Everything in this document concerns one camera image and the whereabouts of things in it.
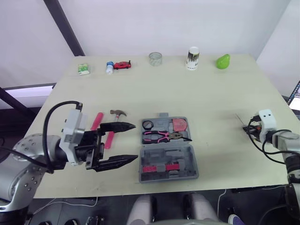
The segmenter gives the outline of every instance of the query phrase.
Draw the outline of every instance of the toy car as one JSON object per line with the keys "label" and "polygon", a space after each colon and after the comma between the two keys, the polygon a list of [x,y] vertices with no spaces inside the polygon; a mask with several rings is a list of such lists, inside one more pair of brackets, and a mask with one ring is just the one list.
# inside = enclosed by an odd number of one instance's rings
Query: toy car
{"label": "toy car", "polygon": [[128,69],[131,68],[130,60],[129,62],[117,62],[113,66],[114,69]]}

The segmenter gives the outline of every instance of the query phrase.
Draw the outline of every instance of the hammer head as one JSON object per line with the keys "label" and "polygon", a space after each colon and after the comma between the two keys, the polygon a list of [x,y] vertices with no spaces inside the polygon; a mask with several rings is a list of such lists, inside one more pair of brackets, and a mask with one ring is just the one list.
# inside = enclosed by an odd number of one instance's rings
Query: hammer head
{"label": "hammer head", "polygon": [[124,113],[122,110],[111,110],[110,113],[111,114],[116,114],[118,116],[120,116],[120,115],[127,116],[126,113]]}

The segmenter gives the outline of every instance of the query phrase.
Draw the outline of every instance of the pliers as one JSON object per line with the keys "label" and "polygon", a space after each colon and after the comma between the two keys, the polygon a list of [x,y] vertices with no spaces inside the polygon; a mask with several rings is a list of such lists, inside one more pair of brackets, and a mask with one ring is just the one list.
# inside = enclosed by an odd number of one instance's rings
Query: pliers
{"label": "pliers", "polygon": [[164,130],[164,131],[157,131],[157,130],[145,131],[145,132],[143,132],[143,135],[162,135],[162,136],[164,136],[164,137],[158,138],[156,140],[143,139],[142,142],[144,144],[169,142],[171,139],[179,139],[179,138],[183,138],[185,140],[191,141],[191,139],[183,137],[182,134],[180,134],[180,133],[169,133],[166,130]]}

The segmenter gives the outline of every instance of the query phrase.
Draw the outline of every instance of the table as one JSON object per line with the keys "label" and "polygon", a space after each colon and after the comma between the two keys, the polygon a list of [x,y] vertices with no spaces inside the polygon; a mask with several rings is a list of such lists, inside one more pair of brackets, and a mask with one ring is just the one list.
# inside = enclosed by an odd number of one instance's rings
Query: table
{"label": "table", "polygon": [[[199,178],[140,184],[139,159],[120,169],[104,172],[67,164],[64,170],[44,176],[35,198],[131,195],[287,183],[285,166],[269,161],[252,145],[236,115],[248,123],[258,110],[269,108],[275,115],[278,129],[294,132],[299,131],[299,121],[250,55],[232,55],[231,64],[225,70],[215,67],[217,57],[201,56],[196,71],[185,69],[183,56],[164,56],[163,64],[158,67],[152,67],[147,56],[75,57],[27,135],[41,133],[46,113],[62,101],[83,103],[82,112],[88,115],[87,130],[98,112],[105,113],[102,122],[111,122],[114,116],[109,111],[121,109],[127,117],[120,117],[120,121],[135,124],[137,128],[115,135],[112,148],[105,150],[105,159],[108,159],[120,154],[139,154],[143,118],[155,118],[161,112],[185,116],[190,125]],[[107,75],[106,62],[111,60],[131,60],[132,67]],[[80,63],[89,63],[89,75],[77,74]],[[64,106],[53,113],[49,135],[61,134],[72,107]],[[274,158],[282,160],[281,155]]]}

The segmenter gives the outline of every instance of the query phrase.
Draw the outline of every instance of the pink hammer handle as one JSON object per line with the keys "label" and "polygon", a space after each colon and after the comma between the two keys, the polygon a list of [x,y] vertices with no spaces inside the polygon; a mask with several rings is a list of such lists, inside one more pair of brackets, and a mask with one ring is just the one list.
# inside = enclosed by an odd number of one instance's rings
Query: pink hammer handle
{"label": "pink hammer handle", "polygon": [[99,112],[93,122],[92,127],[90,128],[90,130],[97,130],[97,128],[99,127],[102,118],[103,118],[104,114],[102,112]]}
{"label": "pink hammer handle", "polygon": [[114,136],[114,132],[113,132],[113,131],[110,131],[110,132],[108,133],[107,140],[106,140],[106,142],[105,142],[105,144],[104,144],[104,148],[105,148],[105,149],[110,149],[110,148],[111,148],[112,142],[113,142],[113,136]]}

